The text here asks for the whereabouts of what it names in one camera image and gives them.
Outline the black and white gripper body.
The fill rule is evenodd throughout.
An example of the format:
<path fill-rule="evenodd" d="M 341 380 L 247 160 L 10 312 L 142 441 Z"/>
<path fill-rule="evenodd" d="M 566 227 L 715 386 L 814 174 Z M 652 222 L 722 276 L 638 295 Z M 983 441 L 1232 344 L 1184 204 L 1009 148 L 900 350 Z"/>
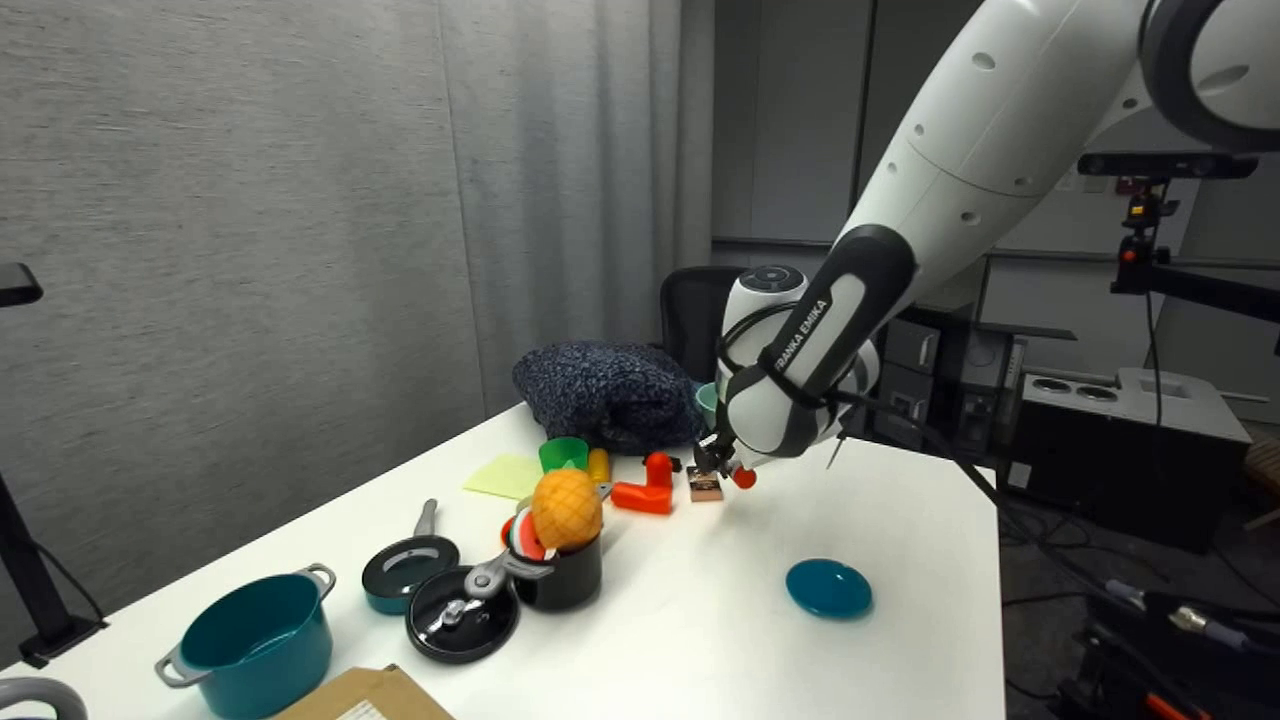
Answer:
<path fill-rule="evenodd" d="M 722 428 L 753 458 L 806 458 L 879 380 L 857 274 L 749 267 L 722 338 Z"/>

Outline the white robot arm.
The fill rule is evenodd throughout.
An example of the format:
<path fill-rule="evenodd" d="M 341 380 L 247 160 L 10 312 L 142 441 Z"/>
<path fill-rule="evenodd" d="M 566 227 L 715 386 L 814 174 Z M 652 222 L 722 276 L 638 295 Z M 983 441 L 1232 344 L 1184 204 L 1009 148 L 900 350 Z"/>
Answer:
<path fill-rule="evenodd" d="M 874 332 L 992 253 L 1141 111 L 1213 153 L 1269 153 L 1280 0 L 980 0 L 785 323 L 727 368 L 715 437 L 746 458 L 808 453 Z"/>

